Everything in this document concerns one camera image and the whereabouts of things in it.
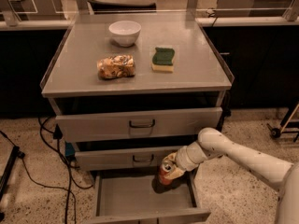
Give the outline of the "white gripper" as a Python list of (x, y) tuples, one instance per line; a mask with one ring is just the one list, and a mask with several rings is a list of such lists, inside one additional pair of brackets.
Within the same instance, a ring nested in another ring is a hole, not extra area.
[(197, 142), (184, 146), (178, 152), (172, 152), (164, 159), (164, 163), (176, 163), (176, 165), (166, 165), (163, 170), (163, 180), (174, 180), (184, 175), (184, 171), (190, 172), (198, 165), (207, 160), (207, 155)]

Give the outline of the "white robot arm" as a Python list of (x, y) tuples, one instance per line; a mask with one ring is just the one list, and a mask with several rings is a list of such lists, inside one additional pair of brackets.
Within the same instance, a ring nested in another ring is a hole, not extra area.
[(278, 192), (275, 224), (299, 224), (299, 163), (239, 145), (214, 128), (202, 129), (196, 141), (167, 155), (158, 180), (167, 186), (217, 155), (228, 157)]

